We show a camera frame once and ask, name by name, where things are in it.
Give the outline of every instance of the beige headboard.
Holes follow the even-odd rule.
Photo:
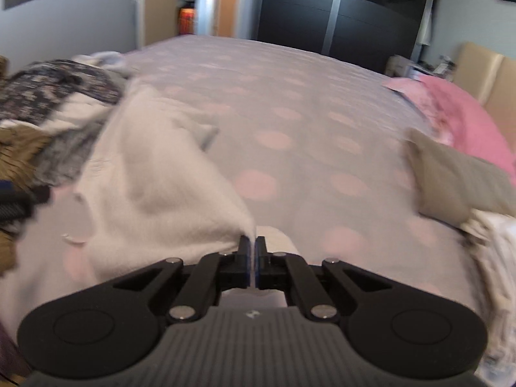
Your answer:
[[[466,42],[453,82],[484,106],[516,153],[516,60]]]

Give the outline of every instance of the lavender bedspread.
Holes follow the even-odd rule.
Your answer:
[[[167,96],[218,115],[208,156],[256,223],[283,231],[309,263],[338,257],[477,308],[461,236],[415,212],[403,133],[429,128],[382,87],[385,76],[205,36],[162,42],[127,61]],[[39,210],[17,247],[19,267],[0,280],[0,321],[11,337],[31,309],[84,287],[80,248],[62,235],[91,232],[71,191]]]

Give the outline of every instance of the black wardrobe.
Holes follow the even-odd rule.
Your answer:
[[[417,58],[433,0],[261,0],[258,41],[324,54],[383,73]]]

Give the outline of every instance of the beige cushion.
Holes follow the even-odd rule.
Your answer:
[[[409,131],[407,156],[418,188],[418,210],[454,227],[472,209],[516,217],[516,190],[494,164]]]
[[[504,58],[484,104],[501,133],[516,153],[516,61]]]
[[[453,83],[484,104],[489,97],[503,58],[503,55],[483,46],[466,42],[457,59]]]

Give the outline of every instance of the white cloth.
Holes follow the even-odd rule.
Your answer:
[[[115,51],[105,51],[91,55],[77,55],[72,61],[91,65],[120,74],[124,78],[131,77],[136,70],[127,65],[124,55]]]
[[[461,228],[469,234],[492,306],[477,374],[493,386],[510,387],[516,378],[516,218],[474,209]]]
[[[76,191],[95,234],[83,249],[98,282],[166,257],[196,263],[232,251],[255,226],[200,147],[212,117],[151,86],[127,96],[100,136]]]

